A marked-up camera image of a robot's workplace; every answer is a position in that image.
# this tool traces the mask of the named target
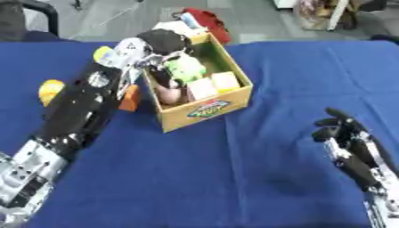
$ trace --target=blue tablecloth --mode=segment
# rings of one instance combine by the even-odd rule
[[[0,44],[0,147],[41,125],[37,89],[100,44]],[[162,134],[149,102],[119,111],[30,228],[368,227],[362,193],[314,143],[327,106],[356,116],[399,164],[399,48],[384,42],[229,46],[254,82],[245,110]]]

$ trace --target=silver robotic arm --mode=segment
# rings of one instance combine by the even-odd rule
[[[373,228],[399,227],[399,172],[389,153],[362,124],[339,110],[316,122],[313,139],[324,143],[336,167],[364,192],[364,206]]]
[[[186,51],[187,40],[165,30],[139,36],[109,49],[66,85],[45,109],[43,126],[13,157],[0,153],[0,227],[20,227],[40,209],[60,174],[108,124],[143,68]],[[164,42],[173,44],[159,48]]]

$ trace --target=green toy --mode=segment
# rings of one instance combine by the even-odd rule
[[[187,53],[183,53],[177,60],[165,62],[164,65],[169,70],[172,79],[180,80],[183,86],[203,78],[203,75],[207,72],[207,69],[199,60]]]

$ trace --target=red bag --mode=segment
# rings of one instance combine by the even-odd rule
[[[216,14],[191,7],[184,8],[183,13],[185,12],[191,13],[201,26],[207,27],[220,43],[227,44],[232,41],[229,30],[224,27],[224,23],[217,18]]]

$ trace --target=cardboard box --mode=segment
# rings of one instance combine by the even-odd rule
[[[240,82],[240,88],[200,101],[164,105],[159,102],[153,89],[153,77],[145,70],[144,81],[150,88],[157,116],[165,133],[247,107],[252,92],[251,81],[214,36],[204,34],[192,37],[191,40],[194,44],[194,56],[207,67],[206,77],[213,73],[232,71]]]

